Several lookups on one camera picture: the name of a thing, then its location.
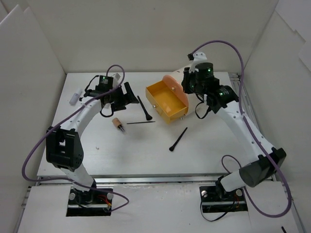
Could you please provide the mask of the white blue-print tube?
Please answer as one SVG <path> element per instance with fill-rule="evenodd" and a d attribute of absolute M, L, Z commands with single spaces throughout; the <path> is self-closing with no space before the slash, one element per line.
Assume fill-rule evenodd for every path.
<path fill-rule="evenodd" d="M 112 77 L 113 77 L 114 85 L 118 85 L 119 84 L 119 80 L 121 78 L 120 74 L 119 73 L 115 73 L 114 75 L 112 75 Z"/>

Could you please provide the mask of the orange drawer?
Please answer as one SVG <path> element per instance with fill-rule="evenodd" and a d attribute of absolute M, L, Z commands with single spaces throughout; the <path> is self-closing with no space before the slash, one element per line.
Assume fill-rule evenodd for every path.
<path fill-rule="evenodd" d="M 169 74 L 163 77 L 165 85 L 177 96 L 177 98 L 186 106 L 189 106 L 188 97 L 184 93 L 181 82 L 183 75 L 181 73 Z"/>

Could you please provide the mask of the small white lilac tube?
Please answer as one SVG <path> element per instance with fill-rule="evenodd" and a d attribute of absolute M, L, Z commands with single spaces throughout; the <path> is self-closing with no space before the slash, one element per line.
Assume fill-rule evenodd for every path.
<path fill-rule="evenodd" d="M 69 104 L 70 104 L 71 106 L 74 106 L 74 105 L 77 103 L 77 101 L 79 100 L 79 97 L 80 97 L 81 93 L 82 93 L 82 89 L 80 89 L 80 88 L 78 88 L 78 89 L 73 93 L 73 95 L 72 95 L 72 97 L 71 97 L 71 99 L 70 99 L 70 101 L 69 101 Z"/>

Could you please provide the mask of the cream round drawer organizer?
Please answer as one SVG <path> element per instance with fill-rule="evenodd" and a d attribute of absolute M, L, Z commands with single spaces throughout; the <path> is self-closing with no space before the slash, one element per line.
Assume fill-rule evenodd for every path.
<path fill-rule="evenodd" d="M 182 101 L 188 108 L 185 115 L 189 115 L 194 111 L 197 99 L 194 94 L 186 94 L 181 85 L 184 78 L 184 68 L 182 67 L 170 74 L 163 77 L 163 82 L 165 85 L 177 96 L 177 98 Z"/>

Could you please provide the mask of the yellow drawer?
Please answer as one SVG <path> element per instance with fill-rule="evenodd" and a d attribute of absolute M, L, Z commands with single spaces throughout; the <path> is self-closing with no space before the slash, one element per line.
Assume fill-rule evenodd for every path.
<path fill-rule="evenodd" d="M 188 110 L 162 80 L 146 87 L 145 95 L 149 103 L 167 124 L 185 116 Z"/>

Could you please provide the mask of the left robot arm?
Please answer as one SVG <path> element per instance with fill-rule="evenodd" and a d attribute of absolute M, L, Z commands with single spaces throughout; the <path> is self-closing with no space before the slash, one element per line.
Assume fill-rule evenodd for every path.
<path fill-rule="evenodd" d="M 49 128 L 46 138 L 46 160 L 64 172 L 80 191 L 80 199 L 93 203 L 97 198 L 95 180 L 83 165 L 84 151 L 80 137 L 84 130 L 102 109 L 109 105 L 111 113 L 122 111 L 131 103 L 139 103 L 128 82 L 120 84 L 115 77 L 99 76 L 94 90 L 85 92 L 78 113 L 57 128 Z"/>

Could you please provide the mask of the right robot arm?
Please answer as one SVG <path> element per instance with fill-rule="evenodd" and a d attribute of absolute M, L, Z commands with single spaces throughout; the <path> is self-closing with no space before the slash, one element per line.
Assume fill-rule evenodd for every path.
<path fill-rule="evenodd" d="M 184 68 L 182 81 L 186 94 L 201 97 L 202 102 L 219 116 L 230 128 L 242 145 L 248 163 L 246 166 L 219 178 L 215 187 L 216 197 L 226 200 L 234 190 L 249 186 L 255 187 L 276 173 L 275 166 L 281 166 L 286 158 L 282 148 L 275 148 L 267 141 L 243 109 L 239 107 L 239 97 L 228 85 L 221 85 L 214 77 L 212 63 L 200 63 Z"/>

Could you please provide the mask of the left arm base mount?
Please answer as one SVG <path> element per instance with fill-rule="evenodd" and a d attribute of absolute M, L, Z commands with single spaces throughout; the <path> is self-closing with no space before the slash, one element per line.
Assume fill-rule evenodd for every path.
<path fill-rule="evenodd" d="M 105 192 L 103 189 L 82 192 L 72 187 L 69 193 L 66 216 L 111 216 L 113 197 L 112 193 Z"/>

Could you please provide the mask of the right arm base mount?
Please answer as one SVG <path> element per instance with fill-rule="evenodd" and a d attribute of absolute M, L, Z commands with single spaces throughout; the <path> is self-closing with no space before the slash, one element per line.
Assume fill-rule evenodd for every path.
<path fill-rule="evenodd" d="M 199 186 L 200 206 L 204 214 L 247 212 L 246 197 L 242 188 L 225 191 L 219 181 Z"/>

